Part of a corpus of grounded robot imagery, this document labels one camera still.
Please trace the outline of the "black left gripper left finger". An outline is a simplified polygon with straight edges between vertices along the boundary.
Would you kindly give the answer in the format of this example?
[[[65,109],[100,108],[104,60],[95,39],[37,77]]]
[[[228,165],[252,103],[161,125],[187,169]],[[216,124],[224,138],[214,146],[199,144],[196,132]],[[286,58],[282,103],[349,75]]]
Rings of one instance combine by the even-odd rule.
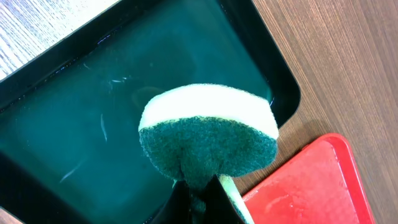
[[[172,194],[150,224],[188,224],[190,191],[185,181],[176,182]]]

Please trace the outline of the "red plastic tray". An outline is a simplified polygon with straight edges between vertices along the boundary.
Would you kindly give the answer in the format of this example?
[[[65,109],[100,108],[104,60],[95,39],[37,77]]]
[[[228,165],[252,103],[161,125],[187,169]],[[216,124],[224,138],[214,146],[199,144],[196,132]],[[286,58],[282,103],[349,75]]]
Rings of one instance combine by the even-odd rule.
[[[348,140],[320,136],[249,191],[255,223],[375,224]]]

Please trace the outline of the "green yellow sponge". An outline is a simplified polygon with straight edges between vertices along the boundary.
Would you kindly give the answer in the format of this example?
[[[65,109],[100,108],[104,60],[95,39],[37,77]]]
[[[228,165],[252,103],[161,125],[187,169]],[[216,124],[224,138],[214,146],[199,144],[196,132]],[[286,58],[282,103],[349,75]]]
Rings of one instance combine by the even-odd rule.
[[[275,160],[279,130],[266,99],[225,85],[181,86],[146,104],[138,132],[153,166],[166,178],[187,183],[194,223],[210,210],[204,193],[211,179],[220,182],[238,217],[252,223],[234,178]]]

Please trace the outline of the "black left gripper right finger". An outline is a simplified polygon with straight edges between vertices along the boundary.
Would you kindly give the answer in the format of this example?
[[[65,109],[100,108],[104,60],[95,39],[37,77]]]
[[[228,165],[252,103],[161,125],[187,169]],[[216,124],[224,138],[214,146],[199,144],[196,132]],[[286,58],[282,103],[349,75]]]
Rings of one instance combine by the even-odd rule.
[[[205,188],[205,224],[244,224],[217,176]]]

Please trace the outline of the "black water tray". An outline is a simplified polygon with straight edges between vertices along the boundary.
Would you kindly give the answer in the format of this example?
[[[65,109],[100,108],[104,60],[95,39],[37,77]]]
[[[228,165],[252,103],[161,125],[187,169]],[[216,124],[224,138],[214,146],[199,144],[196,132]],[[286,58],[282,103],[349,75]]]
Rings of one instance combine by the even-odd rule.
[[[1,206],[24,223],[144,223],[172,181],[144,155],[147,102],[192,83],[300,89],[251,1],[121,1],[1,82]]]

